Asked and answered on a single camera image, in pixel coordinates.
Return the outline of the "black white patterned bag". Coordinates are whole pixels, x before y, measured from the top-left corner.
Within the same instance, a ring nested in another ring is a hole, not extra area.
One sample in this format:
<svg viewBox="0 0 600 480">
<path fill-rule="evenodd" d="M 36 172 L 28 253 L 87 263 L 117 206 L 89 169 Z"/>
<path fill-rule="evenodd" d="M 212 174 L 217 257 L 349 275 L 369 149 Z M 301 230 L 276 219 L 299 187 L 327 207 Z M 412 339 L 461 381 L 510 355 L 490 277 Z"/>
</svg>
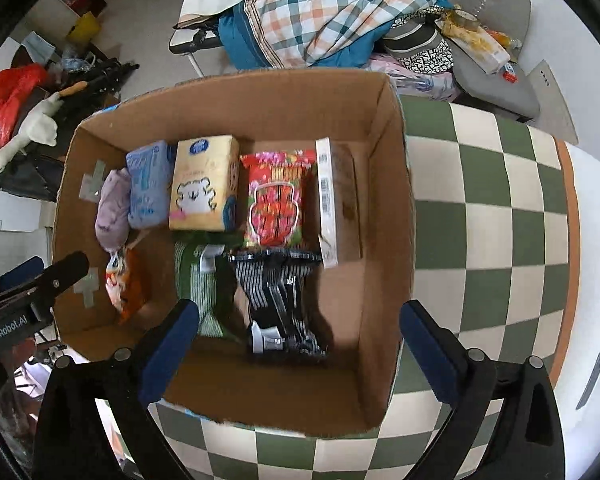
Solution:
<svg viewBox="0 0 600 480">
<path fill-rule="evenodd" d="M 452 70 L 451 47 L 423 18 L 397 18 L 382 38 L 385 50 L 411 72 L 437 75 Z"/>
</svg>

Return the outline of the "red snack bag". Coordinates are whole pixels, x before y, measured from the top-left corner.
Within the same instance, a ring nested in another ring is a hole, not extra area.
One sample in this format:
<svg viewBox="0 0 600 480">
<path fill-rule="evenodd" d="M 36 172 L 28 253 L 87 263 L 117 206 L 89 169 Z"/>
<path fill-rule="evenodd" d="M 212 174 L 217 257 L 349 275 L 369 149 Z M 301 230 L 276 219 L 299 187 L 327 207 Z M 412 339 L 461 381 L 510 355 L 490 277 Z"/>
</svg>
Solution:
<svg viewBox="0 0 600 480">
<path fill-rule="evenodd" d="M 315 151 L 257 152 L 240 161 L 248 174 L 245 248 L 300 247 Z"/>
</svg>

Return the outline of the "green snack bag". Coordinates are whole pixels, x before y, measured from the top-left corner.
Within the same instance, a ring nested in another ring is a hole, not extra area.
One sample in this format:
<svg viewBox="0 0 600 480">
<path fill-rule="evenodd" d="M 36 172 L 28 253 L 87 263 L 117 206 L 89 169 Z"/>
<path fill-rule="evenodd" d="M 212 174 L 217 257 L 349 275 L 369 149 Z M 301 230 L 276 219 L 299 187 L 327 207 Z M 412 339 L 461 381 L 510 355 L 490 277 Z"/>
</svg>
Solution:
<svg viewBox="0 0 600 480">
<path fill-rule="evenodd" d="M 183 231 L 173 239 L 176 294 L 198 307 L 198 335 L 237 339 L 237 282 L 228 256 L 240 245 L 240 233 Z"/>
</svg>

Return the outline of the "white goose plush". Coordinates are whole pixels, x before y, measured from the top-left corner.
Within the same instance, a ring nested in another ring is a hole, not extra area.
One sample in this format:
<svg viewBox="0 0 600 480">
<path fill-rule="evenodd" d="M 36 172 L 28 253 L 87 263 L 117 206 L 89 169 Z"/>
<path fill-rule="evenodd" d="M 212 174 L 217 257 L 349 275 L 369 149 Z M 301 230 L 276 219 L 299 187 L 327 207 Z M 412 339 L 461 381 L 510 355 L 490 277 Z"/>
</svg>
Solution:
<svg viewBox="0 0 600 480">
<path fill-rule="evenodd" d="M 0 148 L 0 172 L 32 142 L 55 146 L 57 144 L 57 124 L 54 121 L 54 115 L 64 104 L 65 98 L 74 96 L 86 87 L 86 81 L 79 81 L 38 102 L 23 119 L 12 140 Z"/>
</svg>

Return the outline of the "blue tissue pack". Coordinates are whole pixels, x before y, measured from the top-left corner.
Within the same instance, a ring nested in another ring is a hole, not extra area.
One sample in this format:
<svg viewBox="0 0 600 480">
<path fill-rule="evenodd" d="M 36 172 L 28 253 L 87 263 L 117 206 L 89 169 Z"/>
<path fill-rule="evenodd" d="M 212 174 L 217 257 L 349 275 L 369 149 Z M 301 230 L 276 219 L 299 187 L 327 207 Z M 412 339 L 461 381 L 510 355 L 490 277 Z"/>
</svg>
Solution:
<svg viewBox="0 0 600 480">
<path fill-rule="evenodd" d="M 129 224 L 147 230 L 168 222 L 175 146 L 160 140 L 129 152 L 126 169 L 131 176 Z"/>
</svg>

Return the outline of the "plaid blanket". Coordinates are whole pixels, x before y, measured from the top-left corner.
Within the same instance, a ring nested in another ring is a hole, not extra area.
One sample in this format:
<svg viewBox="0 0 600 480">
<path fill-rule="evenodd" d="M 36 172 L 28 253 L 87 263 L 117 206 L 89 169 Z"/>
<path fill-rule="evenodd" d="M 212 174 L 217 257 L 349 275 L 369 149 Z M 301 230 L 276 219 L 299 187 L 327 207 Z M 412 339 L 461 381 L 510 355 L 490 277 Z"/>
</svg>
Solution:
<svg viewBox="0 0 600 480">
<path fill-rule="evenodd" d="M 448 0 L 242 0 L 218 34 L 238 70 L 361 67 L 398 18 Z"/>
</svg>

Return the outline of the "yellow bucket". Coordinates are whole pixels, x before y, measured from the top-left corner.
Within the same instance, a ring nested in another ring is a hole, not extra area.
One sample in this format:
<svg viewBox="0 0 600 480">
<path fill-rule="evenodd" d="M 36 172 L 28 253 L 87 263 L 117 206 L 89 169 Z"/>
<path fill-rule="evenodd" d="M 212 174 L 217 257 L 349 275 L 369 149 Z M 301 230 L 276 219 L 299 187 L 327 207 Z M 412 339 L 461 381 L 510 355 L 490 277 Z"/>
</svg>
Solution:
<svg viewBox="0 0 600 480">
<path fill-rule="evenodd" d="M 102 30 L 102 24 L 92 12 L 81 15 L 74 24 L 66 39 L 75 46 L 87 46 Z"/>
</svg>

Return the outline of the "black stroller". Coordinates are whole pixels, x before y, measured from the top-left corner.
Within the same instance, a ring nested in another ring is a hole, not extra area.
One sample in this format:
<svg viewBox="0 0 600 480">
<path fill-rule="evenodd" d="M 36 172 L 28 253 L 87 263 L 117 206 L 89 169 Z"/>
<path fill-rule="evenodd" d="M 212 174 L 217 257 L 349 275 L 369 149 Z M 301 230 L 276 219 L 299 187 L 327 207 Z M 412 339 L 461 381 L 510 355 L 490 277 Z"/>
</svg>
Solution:
<svg viewBox="0 0 600 480">
<path fill-rule="evenodd" d="M 64 158 L 82 120 L 114 102 L 140 66 L 65 58 L 57 72 L 19 49 L 0 71 L 0 193 L 57 200 Z"/>
</svg>

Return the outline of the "grey cushioned chair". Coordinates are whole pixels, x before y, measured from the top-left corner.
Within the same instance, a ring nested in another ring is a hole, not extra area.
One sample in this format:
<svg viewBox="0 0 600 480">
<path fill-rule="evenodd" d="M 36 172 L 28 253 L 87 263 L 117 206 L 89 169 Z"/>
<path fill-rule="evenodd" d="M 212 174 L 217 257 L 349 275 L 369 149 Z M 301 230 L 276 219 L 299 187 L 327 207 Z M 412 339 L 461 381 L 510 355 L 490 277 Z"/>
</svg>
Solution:
<svg viewBox="0 0 600 480">
<path fill-rule="evenodd" d="M 531 18 L 531 0 L 449 0 L 455 16 L 442 25 L 454 56 L 453 76 L 469 99 L 520 120 L 540 103 L 518 64 Z"/>
</svg>

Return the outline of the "grey smartphone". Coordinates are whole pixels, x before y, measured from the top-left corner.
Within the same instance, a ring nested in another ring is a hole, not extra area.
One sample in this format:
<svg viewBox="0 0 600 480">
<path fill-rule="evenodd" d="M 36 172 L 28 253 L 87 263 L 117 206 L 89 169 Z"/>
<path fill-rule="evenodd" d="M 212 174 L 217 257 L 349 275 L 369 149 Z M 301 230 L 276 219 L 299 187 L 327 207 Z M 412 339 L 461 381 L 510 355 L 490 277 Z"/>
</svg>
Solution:
<svg viewBox="0 0 600 480">
<path fill-rule="evenodd" d="M 580 396 L 578 404 L 576 406 L 576 410 L 579 411 L 581 408 L 584 408 L 588 403 L 588 399 L 591 397 L 591 394 L 596 386 L 596 382 L 600 377 L 600 352 L 596 356 L 596 360 L 594 366 L 592 367 L 591 374 L 588 376 L 588 382 L 585 385 L 585 388 Z"/>
</svg>

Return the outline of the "white board leaning wall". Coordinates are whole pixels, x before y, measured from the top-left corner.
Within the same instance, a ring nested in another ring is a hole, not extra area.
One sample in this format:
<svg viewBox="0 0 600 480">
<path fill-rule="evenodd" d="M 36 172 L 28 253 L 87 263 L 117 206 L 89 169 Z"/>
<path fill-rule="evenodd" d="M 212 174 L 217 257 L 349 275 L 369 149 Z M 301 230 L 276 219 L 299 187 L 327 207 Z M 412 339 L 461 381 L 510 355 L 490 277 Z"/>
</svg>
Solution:
<svg viewBox="0 0 600 480">
<path fill-rule="evenodd" d="M 579 139 L 570 111 L 557 80 L 545 60 L 528 73 L 528 79 L 540 104 L 537 118 L 530 124 L 556 138 L 578 145 Z"/>
</svg>

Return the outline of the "black snack bag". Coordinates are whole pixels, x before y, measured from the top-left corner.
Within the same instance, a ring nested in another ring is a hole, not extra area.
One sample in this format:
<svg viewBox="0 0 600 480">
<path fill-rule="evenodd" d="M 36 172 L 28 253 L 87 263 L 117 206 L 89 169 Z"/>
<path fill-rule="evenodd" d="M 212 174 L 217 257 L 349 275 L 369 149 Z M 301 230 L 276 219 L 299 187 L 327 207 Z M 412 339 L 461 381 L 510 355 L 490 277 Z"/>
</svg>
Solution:
<svg viewBox="0 0 600 480">
<path fill-rule="evenodd" d="M 228 256 L 249 308 L 248 341 L 254 356 L 321 361 L 326 348 L 310 329 L 303 293 L 322 256 L 299 248 L 268 248 Z"/>
</svg>

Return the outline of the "orange snack bag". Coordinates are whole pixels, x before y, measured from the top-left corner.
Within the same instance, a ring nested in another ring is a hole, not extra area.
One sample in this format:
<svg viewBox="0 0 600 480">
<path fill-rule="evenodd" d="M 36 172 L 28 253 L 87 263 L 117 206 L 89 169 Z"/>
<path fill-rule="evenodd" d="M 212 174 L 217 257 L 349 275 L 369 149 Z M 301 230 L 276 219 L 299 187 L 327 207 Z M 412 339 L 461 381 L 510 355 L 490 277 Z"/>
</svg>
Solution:
<svg viewBox="0 0 600 480">
<path fill-rule="evenodd" d="M 117 323 L 122 325 L 148 303 L 151 284 L 143 258 L 136 248 L 149 234 L 141 230 L 131 243 L 110 254 L 105 271 L 105 287 L 112 306 L 116 309 Z"/>
</svg>

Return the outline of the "purple fluffy cloth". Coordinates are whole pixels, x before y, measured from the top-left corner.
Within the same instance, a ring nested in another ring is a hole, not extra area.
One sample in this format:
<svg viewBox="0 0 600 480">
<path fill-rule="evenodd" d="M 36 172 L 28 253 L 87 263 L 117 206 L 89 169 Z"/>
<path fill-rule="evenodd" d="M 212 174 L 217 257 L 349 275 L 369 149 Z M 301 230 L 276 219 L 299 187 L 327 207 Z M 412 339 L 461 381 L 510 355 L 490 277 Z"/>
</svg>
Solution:
<svg viewBox="0 0 600 480">
<path fill-rule="evenodd" d="M 100 189 L 95 236 L 105 252 L 117 252 L 128 239 L 131 184 L 126 168 L 113 169 Z"/>
</svg>

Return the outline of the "pink floral cloth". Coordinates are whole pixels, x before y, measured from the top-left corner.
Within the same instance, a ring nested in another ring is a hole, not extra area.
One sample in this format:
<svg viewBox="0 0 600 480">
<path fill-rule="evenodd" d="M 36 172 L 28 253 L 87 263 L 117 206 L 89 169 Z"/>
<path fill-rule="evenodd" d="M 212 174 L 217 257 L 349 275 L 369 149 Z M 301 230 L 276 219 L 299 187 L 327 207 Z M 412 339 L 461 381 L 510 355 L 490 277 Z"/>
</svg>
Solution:
<svg viewBox="0 0 600 480">
<path fill-rule="evenodd" d="M 421 96 L 449 102 L 460 96 L 460 88 L 450 72 L 434 75 L 415 73 L 388 54 L 372 54 L 364 68 L 387 75 L 399 96 Z"/>
</svg>

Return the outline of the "small red white item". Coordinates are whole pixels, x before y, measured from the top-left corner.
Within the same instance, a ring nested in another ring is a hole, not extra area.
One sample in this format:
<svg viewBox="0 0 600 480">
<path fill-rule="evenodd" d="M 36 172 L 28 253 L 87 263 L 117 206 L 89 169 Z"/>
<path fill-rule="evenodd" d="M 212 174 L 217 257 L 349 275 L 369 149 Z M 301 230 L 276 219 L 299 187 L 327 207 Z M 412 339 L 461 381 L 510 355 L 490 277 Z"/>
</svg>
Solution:
<svg viewBox="0 0 600 480">
<path fill-rule="evenodd" d="M 503 65 L 502 76 L 505 80 L 507 80 L 511 84 L 514 84 L 518 80 L 514 66 L 510 63 L 506 63 Z"/>
</svg>

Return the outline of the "yellow bear tissue pack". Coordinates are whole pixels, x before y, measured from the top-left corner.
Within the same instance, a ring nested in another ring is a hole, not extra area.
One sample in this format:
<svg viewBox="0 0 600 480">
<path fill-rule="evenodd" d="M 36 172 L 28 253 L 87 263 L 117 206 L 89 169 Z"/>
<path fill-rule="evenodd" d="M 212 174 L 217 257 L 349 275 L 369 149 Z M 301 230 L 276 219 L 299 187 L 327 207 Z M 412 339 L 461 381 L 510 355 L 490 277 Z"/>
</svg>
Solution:
<svg viewBox="0 0 600 480">
<path fill-rule="evenodd" d="M 169 229 L 236 229 L 239 144 L 234 136 L 178 142 L 171 186 Z"/>
</svg>

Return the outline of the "clear plastic bottle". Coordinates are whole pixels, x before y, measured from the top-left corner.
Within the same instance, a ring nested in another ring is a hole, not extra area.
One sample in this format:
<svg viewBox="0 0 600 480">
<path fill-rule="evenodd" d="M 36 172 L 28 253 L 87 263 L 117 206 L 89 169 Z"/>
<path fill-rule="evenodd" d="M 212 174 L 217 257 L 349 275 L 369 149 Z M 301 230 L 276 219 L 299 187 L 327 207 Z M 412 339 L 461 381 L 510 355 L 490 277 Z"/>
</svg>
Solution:
<svg viewBox="0 0 600 480">
<path fill-rule="evenodd" d="M 494 0 L 479 0 L 475 7 L 475 17 L 480 23 L 484 23 L 493 8 Z"/>
</svg>

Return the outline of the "red plastic bag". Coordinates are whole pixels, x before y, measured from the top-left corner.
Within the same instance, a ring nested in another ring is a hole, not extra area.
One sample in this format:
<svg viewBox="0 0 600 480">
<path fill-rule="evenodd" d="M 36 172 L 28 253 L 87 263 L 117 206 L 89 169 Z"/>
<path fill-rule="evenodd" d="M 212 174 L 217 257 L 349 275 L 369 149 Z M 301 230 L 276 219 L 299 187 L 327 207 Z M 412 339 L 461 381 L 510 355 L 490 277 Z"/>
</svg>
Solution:
<svg viewBox="0 0 600 480">
<path fill-rule="evenodd" d="M 21 105 L 46 79 L 45 68 L 36 63 L 0 71 L 0 148 L 12 136 Z"/>
</svg>

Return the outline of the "tape roll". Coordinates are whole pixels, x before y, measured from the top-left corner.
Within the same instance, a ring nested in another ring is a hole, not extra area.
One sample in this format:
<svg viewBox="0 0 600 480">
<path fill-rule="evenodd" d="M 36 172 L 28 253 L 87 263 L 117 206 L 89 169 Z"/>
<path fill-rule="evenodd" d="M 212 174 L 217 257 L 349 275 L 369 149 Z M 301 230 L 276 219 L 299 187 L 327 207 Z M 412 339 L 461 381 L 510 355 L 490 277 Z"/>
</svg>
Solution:
<svg viewBox="0 0 600 480">
<path fill-rule="evenodd" d="M 453 23 L 460 28 L 467 30 L 477 30 L 480 27 L 480 21 L 471 14 L 462 9 L 454 9 L 451 13 Z"/>
</svg>

